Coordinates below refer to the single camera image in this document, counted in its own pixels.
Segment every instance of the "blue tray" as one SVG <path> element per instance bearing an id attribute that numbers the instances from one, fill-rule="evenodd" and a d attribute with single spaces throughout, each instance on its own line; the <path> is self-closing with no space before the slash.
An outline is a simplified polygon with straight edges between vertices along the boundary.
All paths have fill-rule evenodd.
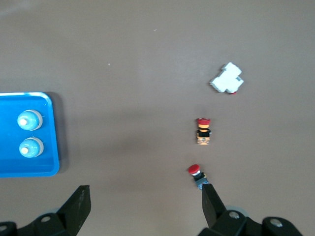
<path id="1" fill-rule="evenodd" d="M 36 110 L 43 116 L 42 126 L 27 131 L 18 125 L 17 117 L 25 110 Z M 19 152 L 24 139 L 39 138 L 44 151 L 34 158 Z M 59 158 L 50 97 L 43 92 L 0 93 L 0 177 L 53 176 L 59 170 Z"/>

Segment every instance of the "red cap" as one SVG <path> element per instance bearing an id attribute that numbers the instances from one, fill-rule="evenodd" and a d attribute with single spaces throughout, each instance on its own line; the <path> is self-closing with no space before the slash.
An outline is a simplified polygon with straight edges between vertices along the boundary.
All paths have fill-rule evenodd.
<path id="1" fill-rule="evenodd" d="M 188 168 L 189 174 L 193 175 L 196 174 L 200 170 L 200 167 L 198 165 L 192 165 Z"/>
<path id="2" fill-rule="evenodd" d="M 210 124 L 210 119 L 207 118 L 199 118 L 198 124 Z"/>

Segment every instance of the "gray floor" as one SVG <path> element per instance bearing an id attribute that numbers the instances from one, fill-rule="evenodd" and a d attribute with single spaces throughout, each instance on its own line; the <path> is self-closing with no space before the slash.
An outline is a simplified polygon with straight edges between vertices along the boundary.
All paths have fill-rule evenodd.
<path id="1" fill-rule="evenodd" d="M 226 205 L 313 235 L 314 25 L 313 0 L 1 1 L 0 91 L 52 94 L 62 168 L 0 179 L 0 221 L 21 227 L 89 184 L 80 236 L 194 236 L 198 163 Z M 229 61 L 237 95 L 208 86 Z"/>

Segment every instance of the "red toy part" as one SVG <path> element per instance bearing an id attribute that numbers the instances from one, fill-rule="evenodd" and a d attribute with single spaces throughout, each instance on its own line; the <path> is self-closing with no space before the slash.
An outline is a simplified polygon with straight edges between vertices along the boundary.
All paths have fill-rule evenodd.
<path id="1" fill-rule="evenodd" d="M 198 119 L 198 124 L 203 124 L 203 125 L 207 125 L 207 124 L 210 124 L 210 119 L 207 119 L 207 118 L 199 118 Z"/>
<path id="2" fill-rule="evenodd" d="M 192 165 L 188 168 L 189 174 L 193 175 L 196 174 L 200 170 L 200 167 L 198 165 Z"/>

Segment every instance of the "silver bolt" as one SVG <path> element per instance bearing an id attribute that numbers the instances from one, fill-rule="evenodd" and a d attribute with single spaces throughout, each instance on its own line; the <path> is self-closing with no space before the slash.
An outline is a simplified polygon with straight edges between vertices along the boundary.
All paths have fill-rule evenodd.
<path id="1" fill-rule="evenodd" d="M 44 222 L 47 222 L 47 221 L 49 221 L 49 220 L 50 220 L 50 216 L 45 216 L 45 217 L 43 217 L 43 218 L 40 220 L 40 222 L 44 223 Z"/>
<path id="2" fill-rule="evenodd" d="M 277 219 L 271 219 L 271 220 L 270 220 L 270 223 L 273 224 L 273 225 L 276 226 L 276 227 L 282 227 L 282 226 L 283 226 L 282 223 L 281 223 L 281 221 L 280 221 L 280 220 L 277 220 Z"/>
<path id="3" fill-rule="evenodd" d="M 5 231 L 8 227 L 6 225 L 0 226 L 0 232 Z"/>
<path id="4" fill-rule="evenodd" d="M 239 218 L 240 218 L 239 214 L 236 213 L 236 212 L 234 212 L 234 211 L 231 211 L 231 212 L 229 213 L 229 216 L 230 216 L 231 218 L 233 218 L 233 219 L 239 219 Z"/>

